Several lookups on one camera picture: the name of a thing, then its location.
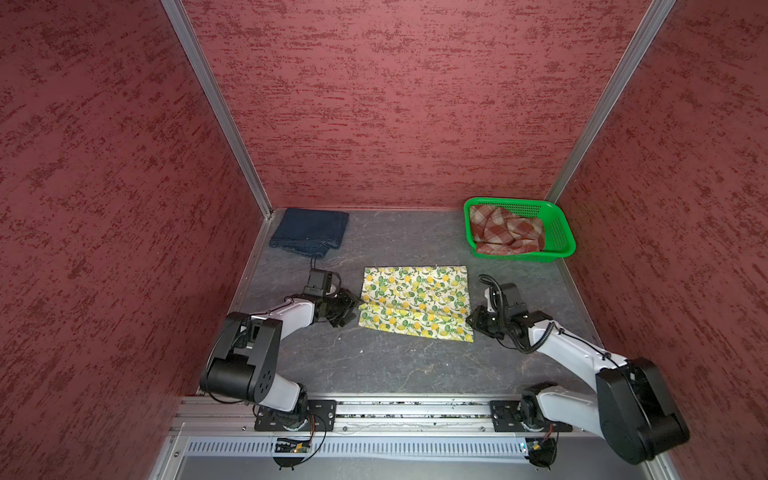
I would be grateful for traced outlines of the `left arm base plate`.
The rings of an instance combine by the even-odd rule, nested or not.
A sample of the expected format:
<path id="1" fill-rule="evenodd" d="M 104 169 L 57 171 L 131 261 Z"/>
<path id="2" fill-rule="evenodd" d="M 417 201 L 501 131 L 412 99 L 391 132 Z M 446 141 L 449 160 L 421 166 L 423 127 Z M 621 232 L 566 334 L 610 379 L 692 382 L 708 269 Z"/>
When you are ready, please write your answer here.
<path id="1" fill-rule="evenodd" d="M 300 401 L 298 407 L 295 412 L 283 412 L 260 406 L 256 410 L 254 430 L 277 433 L 323 433 L 333 430 L 338 407 L 336 400 L 309 399 Z"/>

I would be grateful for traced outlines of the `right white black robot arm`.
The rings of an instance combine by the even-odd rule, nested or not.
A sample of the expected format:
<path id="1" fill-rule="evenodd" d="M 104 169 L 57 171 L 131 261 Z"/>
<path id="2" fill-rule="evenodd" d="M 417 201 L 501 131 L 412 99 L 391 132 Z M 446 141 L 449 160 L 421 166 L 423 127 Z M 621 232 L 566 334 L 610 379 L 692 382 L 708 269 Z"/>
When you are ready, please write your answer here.
<path id="1" fill-rule="evenodd" d="M 570 426 L 605 440 L 632 465 L 690 440 L 689 427 L 652 361 L 606 351 L 540 311 L 507 316 L 479 306 L 466 323 L 476 333 L 511 341 L 519 353 L 555 360 L 591 390 L 583 394 L 551 381 L 528 387 L 505 412 L 495 414 L 503 427 L 549 433 Z"/>

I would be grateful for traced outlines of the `green plastic basket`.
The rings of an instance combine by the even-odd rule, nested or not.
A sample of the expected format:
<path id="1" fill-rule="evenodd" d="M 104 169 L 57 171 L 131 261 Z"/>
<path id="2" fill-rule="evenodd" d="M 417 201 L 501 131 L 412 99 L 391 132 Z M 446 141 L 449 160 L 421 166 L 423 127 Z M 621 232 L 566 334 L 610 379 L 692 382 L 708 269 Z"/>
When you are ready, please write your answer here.
<path id="1" fill-rule="evenodd" d="M 541 252 L 514 256 L 490 256 L 478 254 L 476 245 L 472 240 L 470 233 L 469 207 L 481 204 L 503 207 L 523 217 L 540 219 L 545 228 L 546 243 L 544 250 Z M 471 253 L 479 258 L 548 263 L 559 258 L 569 257 L 576 250 L 576 242 L 566 217 L 563 211 L 553 203 L 538 200 L 476 197 L 471 198 L 464 203 L 463 212 L 465 217 L 467 242 L 470 245 Z"/>

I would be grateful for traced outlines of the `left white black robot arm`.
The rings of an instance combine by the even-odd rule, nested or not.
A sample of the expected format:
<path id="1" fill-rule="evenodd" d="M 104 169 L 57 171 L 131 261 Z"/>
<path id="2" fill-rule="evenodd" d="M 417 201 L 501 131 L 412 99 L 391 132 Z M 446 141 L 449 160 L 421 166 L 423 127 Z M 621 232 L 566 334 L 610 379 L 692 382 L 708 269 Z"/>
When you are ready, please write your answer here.
<path id="1" fill-rule="evenodd" d="M 262 313 L 228 314 L 201 372 L 200 389 L 218 400 L 249 402 L 303 420 L 306 389 L 277 373 L 280 343 L 316 323 L 343 327 L 360 303 L 343 288 L 324 296 L 290 296 Z"/>

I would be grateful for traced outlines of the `yellow floral skirt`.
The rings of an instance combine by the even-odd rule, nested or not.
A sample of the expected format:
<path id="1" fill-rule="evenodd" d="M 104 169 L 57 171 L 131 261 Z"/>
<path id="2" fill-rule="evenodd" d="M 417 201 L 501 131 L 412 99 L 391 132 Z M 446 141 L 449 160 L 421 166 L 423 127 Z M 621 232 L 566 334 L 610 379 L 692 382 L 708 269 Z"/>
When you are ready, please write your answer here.
<path id="1" fill-rule="evenodd" d="M 465 266 L 368 267 L 359 325 L 386 333 L 472 343 Z"/>

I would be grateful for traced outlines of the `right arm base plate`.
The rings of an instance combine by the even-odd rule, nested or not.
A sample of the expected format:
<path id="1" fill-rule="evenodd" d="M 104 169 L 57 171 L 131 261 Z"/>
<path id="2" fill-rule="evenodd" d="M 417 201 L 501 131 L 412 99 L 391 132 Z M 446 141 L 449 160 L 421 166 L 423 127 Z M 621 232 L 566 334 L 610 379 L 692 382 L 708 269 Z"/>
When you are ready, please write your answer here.
<path id="1" fill-rule="evenodd" d="M 554 422 L 544 417 L 530 398 L 521 400 L 494 400 L 489 403 L 494 431 L 499 433 L 554 433 L 572 432 L 571 425 Z"/>

